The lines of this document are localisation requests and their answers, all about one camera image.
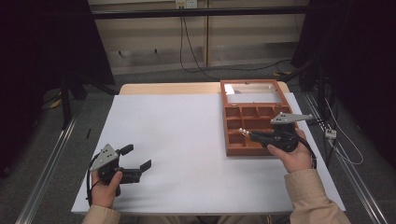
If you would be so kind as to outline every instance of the sleeve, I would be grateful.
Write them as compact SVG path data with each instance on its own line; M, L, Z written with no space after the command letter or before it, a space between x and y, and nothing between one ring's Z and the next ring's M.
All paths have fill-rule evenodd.
M120 213L101 206L92 205L82 224L117 224L120 221Z
M331 201L323 188L317 170L302 170L285 176L293 212L292 224L350 223L338 205Z

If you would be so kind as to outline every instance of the hand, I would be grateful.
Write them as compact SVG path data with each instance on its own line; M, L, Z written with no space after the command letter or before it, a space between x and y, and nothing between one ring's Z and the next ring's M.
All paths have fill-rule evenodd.
M93 171L92 183L95 184L99 182L92 188L92 204L110 209L113 208L114 199L116 198L116 189L121 179L122 172L118 171L114 174L110 184L107 186L100 180L99 172L97 170Z
M296 129L296 133L303 139L306 139L302 130ZM300 142L297 148L290 153L272 145L268 145L267 148L274 156L278 157L283 162L283 165L289 173L312 169L311 153Z

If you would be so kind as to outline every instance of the black pole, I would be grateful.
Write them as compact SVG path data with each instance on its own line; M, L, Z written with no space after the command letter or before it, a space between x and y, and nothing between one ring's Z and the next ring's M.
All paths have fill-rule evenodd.
M93 11L92 13L58 13L60 17L89 17L94 20L165 18L165 17L203 17L203 16L243 16L243 15L277 15L308 14L335 11L337 6L297 6L297 7L240 7L240 8L187 8L139 11Z
M64 111L64 126L62 127L62 130L65 130L70 120L72 119L72 112L70 109L67 78L64 73L62 73L62 77L61 77L61 97L62 97L62 109Z

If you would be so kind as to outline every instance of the white table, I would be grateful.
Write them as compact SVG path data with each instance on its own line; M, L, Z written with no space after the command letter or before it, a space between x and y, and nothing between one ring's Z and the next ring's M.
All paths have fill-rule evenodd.
M293 113L301 110L285 93ZM140 183L121 185L114 209L124 215L253 215L292 211L282 163L268 157L227 157L221 98L215 94L134 94L116 96L94 154L107 143L134 144L120 166L152 167ZM298 122L318 157L318 172L329 198L345 211L317 145L304 121ZM82 183L72 208L89 206Z

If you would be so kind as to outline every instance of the brown wooden organizer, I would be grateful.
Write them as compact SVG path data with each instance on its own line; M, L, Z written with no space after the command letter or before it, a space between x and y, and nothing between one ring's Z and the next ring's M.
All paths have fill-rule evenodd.
M242 135L239 128L271 131L271 119L280 112L291 113L277 81L222 80L220 86L227 156L272 156L267 148Z

